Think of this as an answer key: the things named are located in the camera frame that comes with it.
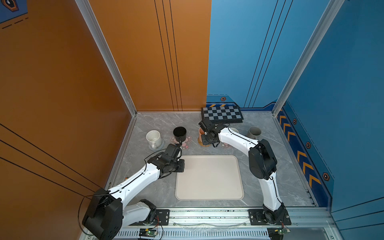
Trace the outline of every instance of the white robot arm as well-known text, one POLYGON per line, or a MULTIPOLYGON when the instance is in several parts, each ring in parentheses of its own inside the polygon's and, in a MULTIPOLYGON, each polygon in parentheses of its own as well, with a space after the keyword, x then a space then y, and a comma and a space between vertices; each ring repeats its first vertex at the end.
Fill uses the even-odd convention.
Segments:
POLYGON ((128 203, 146 186, 172 172, 184 171, 184 160, 179 145, 169 144, 164 152, 160 152, 148 160, 148 163, 133 176, 110 188, 97 190, 83 218, 83 225, 99 240, 110 240, 122 226, 134 222, 154 222, 156 206, 146 199, 137 204, 128 203))
MULTIPOLYGON (((263 192, 266 223, 282 222, 288 212, 279 197, 276 184, 277 160, 268 141, 245 137, 231 131, 226 125, 214 125, 208 119, 203 119, 199 125, 205 132, 202 135, 203 144, 215 147, 215 143, 227 143, 248 156, 250 171, 259 179, 263 192)), ((150 201, 143 199, 134 205, 127 204, 150 183, 172 172, 183 172, 184 160, 180 159, 181 153, 178 144, 169 144, 164 152, 151 157, 142 169, 124 182, 108 191, 96 191, 83 218, 83 225, 99 240, 110 240, 122 226, 134 222, 153 223, 156 206, 150 201)))
POLYGON ((259 179, 263 192, 264 217, 268 224, 276 224, 285 220, 288 212, 280 199, 276 181, 277 160, 267 140, 254 140, 239 133, 233 132, 224 124, 212 124, 205 118, 199 122, 205 132, 202 135, 204 145, 219 142, 227 143, 248 156, 249 170, 259 179))

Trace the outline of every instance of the black line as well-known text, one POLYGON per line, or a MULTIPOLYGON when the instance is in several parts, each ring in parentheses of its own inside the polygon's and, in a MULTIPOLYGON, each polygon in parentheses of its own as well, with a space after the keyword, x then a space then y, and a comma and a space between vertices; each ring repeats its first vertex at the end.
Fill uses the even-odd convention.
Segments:
POLYGON ((168 40, 168 50, 169 50, 169 58, 170 58, 170 67, 172 69, 172 76, 173 76, 173 87, 175 88, 175 97, 176 97, 176 105, 177 110, 179 110, 179 102, 177 101, 177 94, 176 94, 176 84, 175 84, 175 75, 173 74, 173 65, 172 65, 172 56, 170 54, 170 46, 169 46, 169 37, 168 37, 168 28, 167 28, 167 20, 166 20, 166 11, 164 9, 164 1, 161 0, 163 3, 163 12, 164 12, 164 21, 166 22, 166 31, 167 31, 167 40, 168 40))
MULTIPOLYGON (((3 157, 0 157, 0 159, 3 159, 4 161, 9 162, 9 163, 11 163, 11 164, 13 164, 13 165, 15 165, 15 166, 18 166, 19 168, 22 168, 22 169, 24 169, 24 170, 26 170, 26 171, 28 171, 28 172, 30 172, 30 173, 33 173, 34 175, 37 175, 37 176, 42 177, 42 178, 44 178, 44 179, 46 179, 46 180, 48 180, 48 181, 50 181, 50 182, 53 182, 54 184, 57 184, 57 185, 59 185, 59 186, 61 186, 61 187, 64 187, 63 185, 58 184, 57 182, 54 182, 54 181, 52 181, 52 180, 49 180, 48 178, 45 178, 45 177, 43 177, 43 176, 41 176, 41 175, 39 175, 39 174, 37 174, 37 173, 35 173, 35 172, 32 172, 31 170, 28 170, 28 169, 26 169, 26 168, 24 168, 24 167, 22 167, 22 166, 20 166, 20 165, 17 165, 16 163, 13 163, 13 162, 11 162, 11 161, 9 161, 9 160, 3 158, 3 157)), ((71 189, 69 189, 69 188, 67 188, 67 187, 64 187, 64 188, 65 188, 65 189, 68 189, 68 190, 71 191, 71 192, 74 192, 74 193, 76 193, 76 194, 79 194, 79 195, 82 196, 82 197, 85 197, 84 195, 82 195, 82 194, 80 194, 80 193, 78 193, 78 192, 75 192, 74 190, 71 190, 71 189)))
POLYGON ((264 58, 264 61, 263 61, 263 65, 262 65, 262 67, 261 67, 261 69, 260 69, 259 76, 257 77, 257 81, 256 81, 256 84, 255 84, 255 88, 253 89, 252 96, 251 96, 251 99, 249 100, 248 107, 251 105, 251 101, 252 101, 252 98, 253 98, 253 94, 255 93, 255 90, 256 90, 256 87, 257 87, 257 83, 259 82, 260 74, 262 73, 262 70, 263 70, 263 67, 264 67, 264 63, 265 63, 266 57, 268 56, 269 48, 271 47, 271 44, 272 44, 273 36, 275 35, 277 25, 279 25, 280 17, 281 17, 281 14, 283 13, 284 6, 285 6, 285 2, 286 2, 286 1, 287 1, 287 0, 284 0, 284 4, 283 4, 283 7, 281 8, 281 12, 280 12, 279 18, 277 19, 276 27, 275 27, 275 30, 273 31, 271 41, 269 42, 269 46, 268 46, 268 49, 267 49, 266 54, 265 54, 265 58, 264 58))
POLYGON ((91 180, 89 180, 88 178, 84 177, 83 175, 81 175, 80 173, 78 173, 77 171, 73 170, 72 168, 68 167, 67 165, 65 165, 63 162, 59 161, 57 158, 53 157, 52 155, 50 155, 49 153, 45 152, 44 150, 42 150, 41 148, 39 148, 38 146, 34 145, 33 143, 31 143, 30 141, 26 140, 25 138, 23 138, 22 136, 20 136, 19 134, 15 133, 14 131, 10 130, 9 128, 7 128, 6 126, 4 126, 3 124, 0 123, 0 126, 2 126, 3 128, 7 129, 8 131, 12 132, 13 134, 15 134, 16 136, 18 136, 19 138, 23 139, 24 141, 26 141, 27 143, 31 144, 32 146, 34 146, 35 148, 39 149, 40 151, 42 151, 43 153, 45 153, 46 155, 50 156, 51 158, 55 159, 56 161, 58 161, 59 163, 61 163, 62 165, 66 166, 67 168, 71 169, 72 171, 74 171, 75 173, 79 174, 80 176, 82 176, 83 178, 87 179, 88 181, 92 182, 91 180))
POLYGON ((164 52, 163 38, 161 37, 159 15, 157 14, 156 1, 153 0, 153 2, 155 3, 156 16, 157 16, 157 23, 159 24, 159 32, 160 32, 161 46, 163 47, 164 62, 166 63, 166 71, 167 71, 167 77, 168 77, 168 85, 169 85, 170 99, 171 99, 171 101, 172 101, 172 107, 173 107, 173 110, 175 110, 175 107, 173 106, 172 91, 171 91, 171 89, 170 89, 170 82, 169 82, 168 68, 167 68, 167 61, 166 61, 166 53, 164 52))
POLYGON ((169 9, 170 9, 170 19, 172 20, 173 43, 174 43, 174 45, 175 45, 175 56, 176 56, 177 79, 179 80, 179 93, 180 93, 181 110, 183 110, 183 100, 182 100, 182 98, 181 98, 181 89, 180 89, 179 65, 177 64, 177 54, 176 54, 176 41, 175 41, 175 30, 173 29, 172 7, 171 7, 171 5, 170 5, 170 0, 169 0, 169 9))
POLYGON ((15 147, 13 147, 13 146, 11 146, 10 144, 8 144, 8 143, 4 142, 3 140, 1 140, 1 139, 0 139, 0 142, 2 142, 2 143, 4 143, 4 144, 6 144, 6 145, 8 145, 8 146, 10 146, 11 148, 15 149, 16 151, 19 151, 20 153, 22 153, 22 154, 26 155, 27 157, 29 157, 29 158, 31 158, 31 159, 33 159, 33 160, 37 161, 38 163, 41 163, 41 164, 43 164, 43 165, 44 165, 44 166, 46 166, 47 168, 54 170, 55 172, 57 172, 58 174, 61 174, 61 175, 63 175, 64 177, 68 178, 69 180, 72 180, 72 181, 74 181, 75 183, 78 183, 78 184, 80 184, 81 186, 85 187, 86 189, 89 189, 89 188, 87 188, 86 186, 82 185, 81 183, 79 183, 79 182, 77 182, 77 181, 73 180, 72 178, 70 178, 70 177, 68 177, 68 176, 66 176, 66 175, 64 175, 64 174, 62 174, 62 173, 61 173, 61 172, 59 172, 59 171, 56 171, 56 170, 55 170, 55 169, 53 169, 52 167, 50 167, 50 166, 48 166, 48 165, 46 165, 46 164, 44 164, 44 163, 40 162, 39 160, 37 160, 37 159, 35 159, 35 158, 33 158, 33 157, 29 156, 29 155, 28 155, 28 154, 26 154, 25 152, 23 152, 23 151, 21 151, 21 150, 19 150, 19 149, 15 148, 15 147))
POLYGON ((350 206, 350 207, 345 207, 343 209, 339 209, 339 210, 336 210, 334 212, 338 212, 338 211, 341 211, 341 210, 344 210, 344 209, 348 209, 348 208, 351 208, 351 207, 356 207, 356 206, 359 206, 359 205, 362 205, 362 204, 366 204, 366 203, 369 203, 369 202, 373 202, 373 201, 376 201, 376 200, 380 200, 380 199, 383 199, 384 197, 379 197, 377 199, 373 199, 373 200, 370 200, 370 201, 366 201, 366 202, 363 202, 363 203, 360 203, 360 204, 356 204, 356 205, 353 205, 353 206, 350 206))
POLYGON ((271 58, 269 59, 268 65, 267 65, 267 67, 266 67, 266 69, 265 69, 265 72, 264 72, 264 75, 263 75, 263 79, 262 79, 262 82, 260 83, 260 86, 259 86, 259 90, 257 90, 257 94, 256 94, 256 97, 255 97, 255 100, 253 101, 252 107, 253 107, 253 106, 254 106, 254 104, 255 104, 255 101, 256 101, 257 95, 259 95, 259 91, 260 91, 260 88, 262 87, 262 84, 263 84, 263 81, 264 81, 264 77, 265 77, 266 71, 268 70, 268 67, 269 67, 269 63, 271 62, 271 59, 272 59, 273 53, 275 52, 275 48, 276 48, 277 42, 279 41, 279 38, 280 38, 280 34, 281 34, 281 32, 283 31, 283 27, 284 27, 284 24, 285 24, 285 20, 287 20, 287 17, 288 17, 288 13, 289 13, 289 10, 291 10, 291 6, 292 6, 292 3, 293 3, 293 0, 291 1, 291 5, 289 6, 289 9, 288 9, 287 15, 285 16, 285 19, 284 19, 284 22, 283 22, 283 26, 281 27, 281 30, 280 30, 279 36, 277 37, 277 40, 276 40, 276 44, 275 44, 275 47, 273 48, 273 51, 272 51, 272 54, 271 54, 271 58))
POLYGON ((260 61, 260 57, 261 57, 262 52, 263 52, 263 48, 264 48, 264 44, 265 44, 265 40, 266 40, 266 37, 268 36, 269 28, 271 27, 272 19, 273 19, 273 16, 275 15, 275 11, 276 11, 276 7, 277 7, 277 3, 278 3, 278 2, 279 2, 279 0, 276 1, 275 9, 273 10, 273 14, 272 14, 272 17, 271 17, 271 21, 269 22, 268 30, 267 30, 266 35, 265 35, 265 38, 264 38, 263 47, 262 47, 262 50, 260 51, 259 59, 257 60, 257 64, 256 64, 255 72, 253 73, 253 77, 252 77, 251 84, 249 85, 249 90, 248 90, 248 94, 247 94, 247 97, 246 97, 245 102, 244 102, 244 107, 245 107, 245 104, 247 103, 247 99, 248 99, 249 92, 251 91, 251 86, 252 86, 252 83, 253 83, 253 78, 255 77, 256 69, 257 69, 257 66, 259 65, 259 61, 260 61))
POLYGON ((371 212, 370 214, 363 214, 363 215, 359 215, 359 216, 355 216, 355 217, 349 217, 349 218, 337 220, 335 222, 344 221, 344 220, 348 220, 348 219, 351 219, 351 218, 362 217, 362 216, 371 215, 371 214, 377 214, 377 213, 380 213, 380 212, 384 212, 384 210, 377 211, 377 212, 371 212))
POLYGON ((8 25, 8 26, 5 26, 5 27, 3 27, 2 29, 7 28, 7 27, 9 27, 9 26, 12 26, 12 24, 11 24, 11 25, 8 25))
MULTIPOLYGON (((371 226, 377 226, 377 225, 383 225, 383 223, 377 223, 377 224, 371 224, 371 225, 365 225, 365 226, 361 226, 361 227, 371 227, 371 226)), ((346 229, 340 229, 340 231, 343 231, 343 230, 349 230, 349 229, 355 229, 355 228, 361 228, 361 227, 351 227, 351 228, 346 228, 346 229)))
MULTIPOLYGON (((18 18, 18 17, 23 16, 23 15, 25 15, 25 14, 27 14, 27 13, 18 15, 17 17, 14 17, 14 18, 18 18)), ((7 19, 7 20, 5 20, 5 21, 2 21, 1 23, 5 23, 6 21, 12 20, 12 19, 14 19, 14 18, 7 19)))

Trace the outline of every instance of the speckled white mug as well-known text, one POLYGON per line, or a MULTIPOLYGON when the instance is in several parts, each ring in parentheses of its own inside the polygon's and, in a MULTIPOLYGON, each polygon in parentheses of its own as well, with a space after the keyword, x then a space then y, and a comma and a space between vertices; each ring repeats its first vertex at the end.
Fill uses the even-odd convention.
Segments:
POLYGON ((161 136, 157 130, 149 131, 146 135, 146 139, 148 141, 149 147, 152 149, 156 149, 161 146, 161 136))

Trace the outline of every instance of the orange chevron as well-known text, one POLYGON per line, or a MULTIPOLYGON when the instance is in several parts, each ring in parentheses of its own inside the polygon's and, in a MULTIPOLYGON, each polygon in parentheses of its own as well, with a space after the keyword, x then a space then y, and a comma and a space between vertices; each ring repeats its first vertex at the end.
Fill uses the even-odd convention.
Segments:
POLYGON ((292 136, 296 136, 296 134, 295 134, 294 132, 290 132, 290 131, 288 131, 288 137, 287 137, 287 138, 288 138, 288 142, 289 142, 289 136, 290 136, 290 135, 292 135, 292 136))
POLYGON ((312 188, 312 180, 315 180, 316 182, 318 182, 318 183, 321 185, 320 180, 317 179, 317 178, 315 178, 314 176, 312 176, 312 175, 310 174, 310 187, 311 187, 311 188, 312 188))
POLYGON ((301 156, 304 156, 304 157, 307 157, 307 155, 303 152, 300 152, 300 151, 297 151, 297 161, 300 162, 300 155, 301 156))
POLYGON ((290 127, 291 125, 289 125, 288 123, 284 123, 283 126, 284 126, 283 131, 284 131, 284 133, 285 133, 285 127, 290 127))
POLYGON ((281 125, 281 119, 282 119, 282 118, 285 118, 285 119, 286 119, 286 116, 283 116, 283 115, 280 116, 280 125, 281 125))
POLYGON ((309 164, 306 163, 306 162, 303 162, 303 173, 304 173, 304 175, 305 175, 305 167, 309 167, 310 169, 313 170, 313 167, 312 167, 311 165, 309 165, 309 164))

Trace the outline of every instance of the checkered board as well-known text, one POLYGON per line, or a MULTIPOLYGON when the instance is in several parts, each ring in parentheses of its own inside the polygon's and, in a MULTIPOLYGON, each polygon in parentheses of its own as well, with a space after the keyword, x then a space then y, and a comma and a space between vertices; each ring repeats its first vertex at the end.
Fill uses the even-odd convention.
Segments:
POLYGON ((201 117, 209 118, 212 123, 236 123, 244 119, 238 106, 201 108, 201 117))

